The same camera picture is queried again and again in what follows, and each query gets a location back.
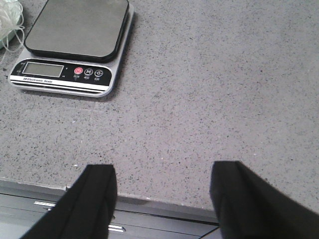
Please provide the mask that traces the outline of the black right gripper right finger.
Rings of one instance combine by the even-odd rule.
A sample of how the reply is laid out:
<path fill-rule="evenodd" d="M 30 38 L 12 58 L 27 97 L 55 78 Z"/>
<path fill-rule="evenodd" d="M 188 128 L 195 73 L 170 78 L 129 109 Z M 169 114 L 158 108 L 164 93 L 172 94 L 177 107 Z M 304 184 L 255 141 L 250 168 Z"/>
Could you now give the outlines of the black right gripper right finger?
<path fill-rule="evenodd" d="M 216 161 L 210 196 L 224 239 L 317 239 L 319 216 L 239 161 Z"/>

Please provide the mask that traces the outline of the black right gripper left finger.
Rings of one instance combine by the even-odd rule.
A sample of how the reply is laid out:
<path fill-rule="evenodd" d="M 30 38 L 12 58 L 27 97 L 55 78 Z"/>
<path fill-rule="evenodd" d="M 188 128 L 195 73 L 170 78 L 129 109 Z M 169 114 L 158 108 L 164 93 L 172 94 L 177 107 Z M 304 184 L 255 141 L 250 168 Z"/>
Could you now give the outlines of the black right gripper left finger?
<path fill-rule="evenodd" d="M 117 201 L 112 164 L 88 164 L 55 207 L 23 239 L 106 239 Z"/>

